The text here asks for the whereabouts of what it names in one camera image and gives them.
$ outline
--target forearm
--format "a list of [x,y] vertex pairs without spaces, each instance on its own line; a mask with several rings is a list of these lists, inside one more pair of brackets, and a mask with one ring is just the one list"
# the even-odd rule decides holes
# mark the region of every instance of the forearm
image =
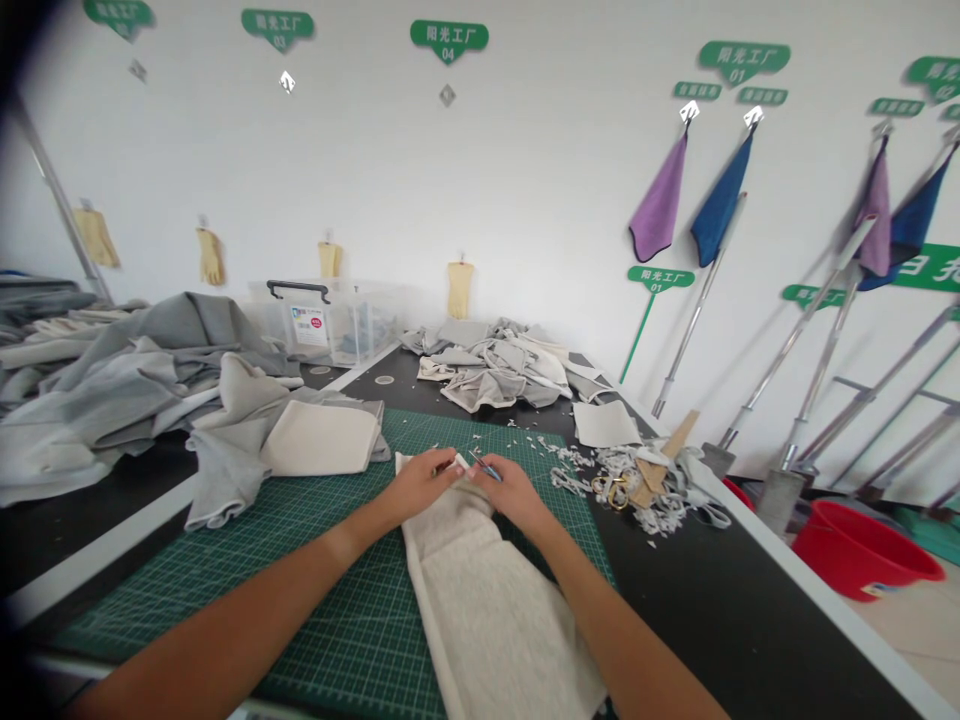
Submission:
[[556,519],[531,540],[557,578],[621,717],[726,717]]
[[366,505],[177,625],[76,704],[81,718],[223,718],[393,523]]

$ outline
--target black table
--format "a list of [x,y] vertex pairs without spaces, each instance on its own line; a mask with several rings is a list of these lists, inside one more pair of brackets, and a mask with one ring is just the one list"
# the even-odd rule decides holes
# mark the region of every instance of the black table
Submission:
[[[574,359],[586,364],[583,358]],[[395,350],[342,391],[364,400],[383,400],[391,408],[465,418],[461,408],[440,395],[440,383],[413,382],[417,363],[416,356]],[[317,386],[332,381],[331,375],[305,373],[304,378]],[[396,380],[389,385],[375,383],[381,375]],[[512,408],[485,407],[472,419],[500,425],[512,419],[520,427],[556,433],[568,444],[576,444],[571,409],[565,399],[539,412],[521,402]],[[641,431],[652,434],[634,416]],[[33,507],[11,508],[8,541],[19,543],[30,537],[35,545],[33,562],[15,576],[18,582],[42,572],[70,548],[79,549],[98,527],[105,531],[104,525],[146,497],[159,497],[192,474],[192,454],[178,452],[177,447],[182,448],[182,437],[164,438],[151,453],[119,464],[110,478],[94,488],[32,503]],[[103,522],[94,522],[99,515],[91,506],[101,502],[110,510]],[[673,536],[655,538],[654,548],[629,516],[595,503],[591,508],[623,597],[732,717],[917,717],[912,706],[736,521],[720,531],[688,518]],[[185,512],[35,620],[28,632],[43,637],[103,597],[176,537]],[[43,521],[34,524],[19,514]],[[59,540],[51,538],[54,532]]]

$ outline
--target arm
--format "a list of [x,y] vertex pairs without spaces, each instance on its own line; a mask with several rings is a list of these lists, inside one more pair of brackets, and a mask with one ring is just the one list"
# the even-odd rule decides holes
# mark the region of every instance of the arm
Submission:
[[463,474],[450,464],[455,456],[452,448],[418,455],[373,502],[117,668],[74,704],[74,716],[227,717],[367,548],[429,507]]
[[503,483],[476,467],[471,469],[471,479],[550,565],[621,716],[727,717],[700,681],[583,554],[540,500],[523,468],[498,455],[483,459],[493,465]]

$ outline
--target tiled floor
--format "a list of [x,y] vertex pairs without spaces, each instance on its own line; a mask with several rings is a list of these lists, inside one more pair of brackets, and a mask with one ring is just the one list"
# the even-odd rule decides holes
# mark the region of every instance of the tiled floor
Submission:
[[938,560],[944,582],[919,582],[874,603],[846,602],[960,711],[960,567]]

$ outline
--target black container handle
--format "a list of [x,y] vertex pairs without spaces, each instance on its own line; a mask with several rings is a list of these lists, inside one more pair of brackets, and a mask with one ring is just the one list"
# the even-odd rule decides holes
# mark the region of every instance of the black container handle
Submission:
[[330,288],[326,285],[310,285],[309,283],[291,283],[286,280],[267,280],[267,288],[270,290],[270,294],[273,295],[277,300],[283,300],[282,295],[277,295],[277,291],[274,288],[278,287],[288,287],[293,288],[294,290],[312,290],[314,292],[320,293],[320,299],[323,301],[324,305],[330,305],[331,302],[327,300],[327,293],[330,292]]

